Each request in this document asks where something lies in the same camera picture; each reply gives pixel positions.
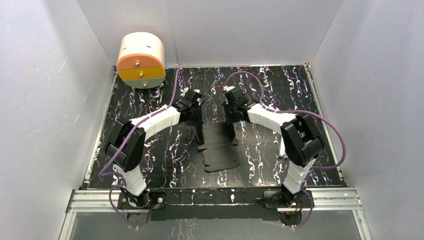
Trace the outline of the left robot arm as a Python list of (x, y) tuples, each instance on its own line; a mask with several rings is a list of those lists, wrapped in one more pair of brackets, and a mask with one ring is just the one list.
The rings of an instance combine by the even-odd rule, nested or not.
[(181, 97), (139, 120), (118, 121), (105, 146), (105, 154), (123, 178), (121, 192), (136, 208), (144, 208), (150, 202), (140, 168), (145, 141), (166, 128), (185, 123), (196, 129), (198, 142), (203, 144), (202, 104), (200, 96)]

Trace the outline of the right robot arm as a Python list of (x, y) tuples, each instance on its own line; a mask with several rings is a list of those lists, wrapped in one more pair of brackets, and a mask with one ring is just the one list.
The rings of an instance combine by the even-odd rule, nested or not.
[(310, 171), (324, 149), (324, 141), (313, 116), (308, 113), (281, 113), (247, 100), (226, 100), (222, 106), (225, 119), (230, 124), (245, 121), (281, 134), (280, 152), (289, 163), (276, 201), (295, 207), (301, 201)]

